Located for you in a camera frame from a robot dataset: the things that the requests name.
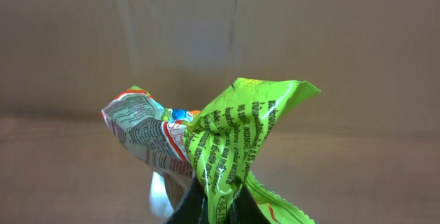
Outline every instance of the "beige wall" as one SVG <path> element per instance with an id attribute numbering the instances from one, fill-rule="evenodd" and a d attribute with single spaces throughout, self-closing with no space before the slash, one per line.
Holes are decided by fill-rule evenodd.
<path id="1" fill-rule="evenodd" d="M 4 110 L 97 113 L 133 84 L 202 108 L 237 76 L 322 89 L 284 131 L 438 135 L 440 0 L 0 0 Z"/>

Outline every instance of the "bright green plastic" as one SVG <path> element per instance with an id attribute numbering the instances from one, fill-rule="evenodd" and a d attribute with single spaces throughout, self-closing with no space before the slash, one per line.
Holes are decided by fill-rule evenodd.
<path id="1" fill-rule="evenodd" d="M 237 79 L 189 124 L 185 147 L 208 196 L 210 223 L 225 223 L 243 183 L 271 223 L 314 223 L 249 171 L 280 116 L 320 90 L 304 81 Z"/>

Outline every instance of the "snack bag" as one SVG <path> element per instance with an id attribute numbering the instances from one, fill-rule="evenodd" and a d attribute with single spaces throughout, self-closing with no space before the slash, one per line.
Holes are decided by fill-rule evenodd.
<path id="1" fill-rule="evenodd" d="M 132 87 L 101 114 L 121 144 L 164 177 L 175 210 L 183 208 L 178 203 L 191 186 L 189 192 L 204 192 L 202 206 L 193 208 L 205 206 L 211 224 L 231 223 L 232 214 L 246 213 L 237 208 L 247 196 L 266 223 L 305 224 L 314 222 L 249 169 L 279 117 L 319 92 L 306 81 L 238 78 L 201 112 L 188 112 L 166 109 Z"/>

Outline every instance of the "candy wrapper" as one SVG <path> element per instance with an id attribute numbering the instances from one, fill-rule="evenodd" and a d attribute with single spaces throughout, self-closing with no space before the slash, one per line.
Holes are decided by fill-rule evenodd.
<path id="1" fill-rule="evenodd" d="M 202 111 L 185 111 L 132 87 L 101 114 L 120 143 L 163 176 L 175 210 L 168 223 L 305 224 L 314 221 L 249 169 L 279 117 L 319 92 L 306 81 L 238 78 Z"/>

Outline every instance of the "blurry background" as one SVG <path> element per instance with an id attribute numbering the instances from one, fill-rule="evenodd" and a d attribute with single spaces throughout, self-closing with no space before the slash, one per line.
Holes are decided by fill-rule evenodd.
<path id="1" fill-rule="evenodd" d="M 162 223 L 99 111 L 308 80 L 253 165 L 317 223 L 438 223 L 440 0 L 0 0 L 0 223 Z"/>

